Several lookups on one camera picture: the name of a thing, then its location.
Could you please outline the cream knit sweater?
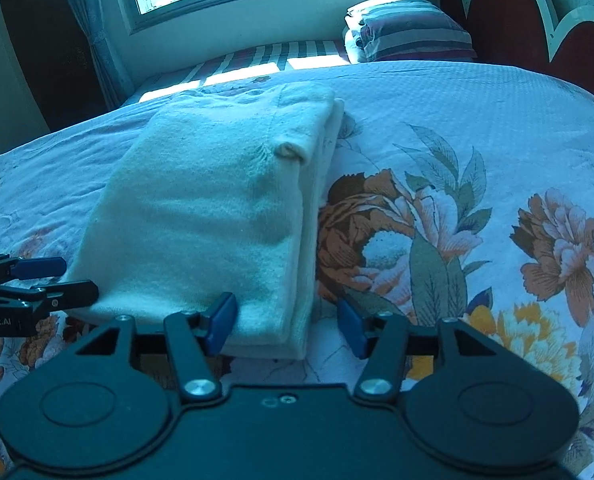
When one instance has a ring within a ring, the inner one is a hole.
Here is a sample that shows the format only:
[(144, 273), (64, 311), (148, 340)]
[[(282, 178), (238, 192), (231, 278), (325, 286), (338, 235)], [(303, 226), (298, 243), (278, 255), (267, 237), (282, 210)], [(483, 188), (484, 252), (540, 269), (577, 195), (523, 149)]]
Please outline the cream knit sweater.
[(68, 278), (94, 282), (99, 297), (74, 316), (159, 323), (230, 292), (226, 354), (303, 359), (318, 210), (343, 122), (344, 102), (309, 81), (170, 99), (91, 213)]

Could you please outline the striped folded quilt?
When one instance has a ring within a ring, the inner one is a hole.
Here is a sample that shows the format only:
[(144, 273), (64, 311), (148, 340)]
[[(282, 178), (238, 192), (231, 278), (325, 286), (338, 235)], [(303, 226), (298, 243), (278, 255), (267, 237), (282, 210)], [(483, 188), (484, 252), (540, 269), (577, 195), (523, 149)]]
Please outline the striped folded quilt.
[(428, 0), (366, 0), (347, 10), (346, 27), (357, 63), (477, 58), (468, 32)]

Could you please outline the left blue curtain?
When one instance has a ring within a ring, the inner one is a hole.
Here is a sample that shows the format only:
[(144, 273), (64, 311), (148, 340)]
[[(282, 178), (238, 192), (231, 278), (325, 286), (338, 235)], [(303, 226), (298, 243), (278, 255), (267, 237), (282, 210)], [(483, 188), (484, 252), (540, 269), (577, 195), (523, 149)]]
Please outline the left blue curtain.
[(107, 32), (102, 0), (68, 0), (90, 47), (93, 65), (109, 108), (117, 108), (134, 92), (134, 85)]

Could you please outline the red white scalloped headboard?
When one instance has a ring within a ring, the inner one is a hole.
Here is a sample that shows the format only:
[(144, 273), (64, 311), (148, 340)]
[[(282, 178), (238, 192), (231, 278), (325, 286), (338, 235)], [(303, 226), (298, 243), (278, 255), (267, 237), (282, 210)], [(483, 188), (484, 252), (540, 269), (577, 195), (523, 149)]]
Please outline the red white scalloped headboard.
[(438, 0), (481, 62), (552, 76), (594, 96), (594, 6), (561, 18), (552, 0)]

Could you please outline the striped mattress sheet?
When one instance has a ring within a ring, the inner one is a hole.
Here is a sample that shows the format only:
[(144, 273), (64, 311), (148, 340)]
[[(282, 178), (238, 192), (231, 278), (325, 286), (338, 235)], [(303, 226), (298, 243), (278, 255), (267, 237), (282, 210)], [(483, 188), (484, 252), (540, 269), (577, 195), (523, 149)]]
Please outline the striped mattress sheet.
[(123, 103), (128, 106), (187, 89), (199, 89), (288, 70), (310, 70), (349, 64), (340, 40), (306, 40), (262, 44), (210, 58), (174, 72), (148, 77)]

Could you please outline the floral white bedspread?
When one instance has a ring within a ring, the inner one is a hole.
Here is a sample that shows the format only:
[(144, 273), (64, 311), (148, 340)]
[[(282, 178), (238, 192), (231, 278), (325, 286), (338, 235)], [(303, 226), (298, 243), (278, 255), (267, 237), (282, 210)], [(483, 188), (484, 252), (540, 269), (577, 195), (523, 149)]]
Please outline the floral white bedspread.
[[(594, 96), (510, 66), (387, 62), (187, 89), (0, 155), (0, 254), (71, 283), (118, 162), (178, 94), (315, 82), (344, 102), (301, 360), (208, 363), (183, 401), (163, 321), (48, 312), (0, 337), (0, 479), (594, 479)], [(410, 321), (401, 390), (366, 402), (349, 296)]]

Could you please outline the dark wooden door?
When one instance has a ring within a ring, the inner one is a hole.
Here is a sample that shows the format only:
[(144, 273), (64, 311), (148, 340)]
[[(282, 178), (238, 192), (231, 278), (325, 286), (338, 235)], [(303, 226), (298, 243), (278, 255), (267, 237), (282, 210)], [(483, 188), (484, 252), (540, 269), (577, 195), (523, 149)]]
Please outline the dark wooden door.
[(68, 0), (0, 0), (33, 99), (52, 131), (108, 112), (90, 47)]

